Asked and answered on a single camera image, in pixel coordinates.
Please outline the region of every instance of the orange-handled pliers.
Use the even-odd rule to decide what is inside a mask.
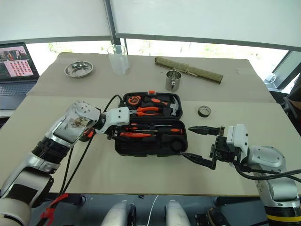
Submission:
[[[159,114],[159,113],[151,113],[151,114],[144,113],[147,111],[158,112],[159,108],[158,107],[138,107],[137,110],[130,110],[130,114],[137,114],[137,116],[158,115]]]

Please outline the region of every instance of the toolbox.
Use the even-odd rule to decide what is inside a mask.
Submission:
[[[183,111],[178,95],[155,91],[127,93],[124,104],[130,110],[130,124],[115,127],[112,138],[120,155],[179,155],[187,150]]]

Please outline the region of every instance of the metal cup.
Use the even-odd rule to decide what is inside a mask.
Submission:
[[[176,70],[168,71],[166,73],[165,88],[168,91],[178,90],[181,77],[182,77],[182,74]]]

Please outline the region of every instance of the plastic cup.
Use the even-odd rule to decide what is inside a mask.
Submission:
[[[108,47],[107,52],[114,73],[126,74],[129,71],[127,48],[121,45],[111,45]]]

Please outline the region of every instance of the white cable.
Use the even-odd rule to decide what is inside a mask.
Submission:
[[[149,220],[147,221],[147,225],[146,225],[146,226],[149,226],[149,223],[150,223],[150,220],[151,220],[151,218],[150,218],[150,217],[151,217],[152,208],[154,207],[154,204],[155,204],[155,202],[156,202],[156,200],[157,200],[158,196],[159,196],[159,195],[157,195],[157,196],[156,196],[156,198],[155,198],[154,202],[152,203],[152,206],[151,206],[151,209],[150,209]]]
[[[266,85],[268,85],[268,84],[273,83],[275,80],[276,80],[276,75],[273,74],[273,77],[272,77],[272,79],[270,80],[271,82],[268,82],[268,83],[263,82],[263,83],[266,84]]]

